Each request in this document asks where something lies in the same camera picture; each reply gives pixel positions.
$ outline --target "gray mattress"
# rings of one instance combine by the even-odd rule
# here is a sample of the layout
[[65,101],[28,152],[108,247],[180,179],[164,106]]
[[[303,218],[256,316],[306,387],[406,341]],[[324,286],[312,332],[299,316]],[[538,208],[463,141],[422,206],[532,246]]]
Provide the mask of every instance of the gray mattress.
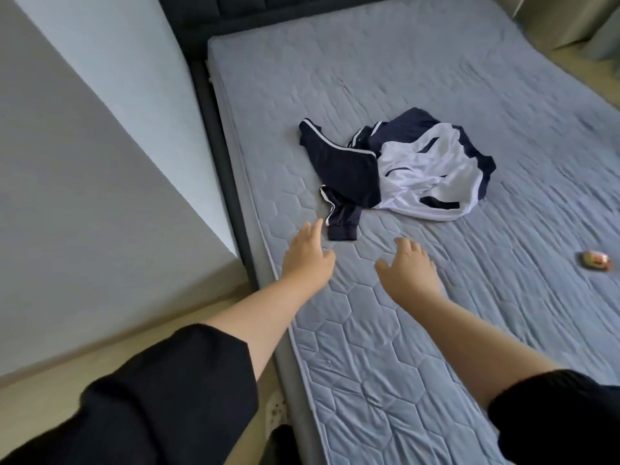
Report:
[[208,60],[262,284],[297,229],[328,211],[298,144],[303,118],[346,143],[420,107],[463,126],[498,166],[486,199],[456,221],[367,210],[357,242],[324,239],[334,277],[290,339],[329,463],[504,463],[484,413],[379,285],[373,262],[392,258],[399,235],[429,251],[455,302],[620,383],[618,276],[575,257],[620,260],[620,113],[537,53],[494,2],[360,6],[213,38]]

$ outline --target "quilted mattress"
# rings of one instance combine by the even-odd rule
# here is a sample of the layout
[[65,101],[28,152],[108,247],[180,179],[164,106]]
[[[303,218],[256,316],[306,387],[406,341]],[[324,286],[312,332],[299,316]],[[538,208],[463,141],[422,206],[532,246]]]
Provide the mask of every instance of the quilted mattress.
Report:
[[393,238],[420,242],[449,297],[556,361],[618,384],[620,112],[536,52],[491,0],[391,0],[213,38],[209,67],[236,180],[277,276],[287,241],[328,212],[299,145],[336,143],[411,107],[464,127],[497,163],[453,222],[362,213],[329,286],[290,334],[327,461],[504,463],[495,432],[425,331],[379,285]]

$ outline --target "gray curtain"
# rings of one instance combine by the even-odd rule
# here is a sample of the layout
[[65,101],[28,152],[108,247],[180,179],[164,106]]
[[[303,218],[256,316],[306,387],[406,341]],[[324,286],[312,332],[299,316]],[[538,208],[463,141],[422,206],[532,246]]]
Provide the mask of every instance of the gray curtain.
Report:
[[616,77],[620,78],[620,8],[584,47],[585,58],[600,61],[616,59]]

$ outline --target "black sleeve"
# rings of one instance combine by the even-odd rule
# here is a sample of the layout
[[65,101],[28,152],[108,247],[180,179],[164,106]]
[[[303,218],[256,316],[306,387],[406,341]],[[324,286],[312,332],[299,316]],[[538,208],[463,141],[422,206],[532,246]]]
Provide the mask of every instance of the black sleeve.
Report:
[[501,453],[517,465],[615,462],[620,387],[571,370],[548,372],[501,393],[489,420]]
[[222,464],[258,409],[247,344],[182,328],[82,393],[78,412],[9,464]]
[[327,239],[330,241],[357,240],[357,226],[360,223],[362,207],[325,185],[320,188],[321,196],[330,204],[325,219]]

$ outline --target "dark upholstered headboard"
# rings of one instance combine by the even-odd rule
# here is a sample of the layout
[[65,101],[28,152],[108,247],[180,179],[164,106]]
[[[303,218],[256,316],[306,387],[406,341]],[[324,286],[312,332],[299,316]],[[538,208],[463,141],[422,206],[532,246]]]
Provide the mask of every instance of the dark upholstered headboard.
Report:
[[188,59],[206,58],[211,36],[380,0],[159,0]]

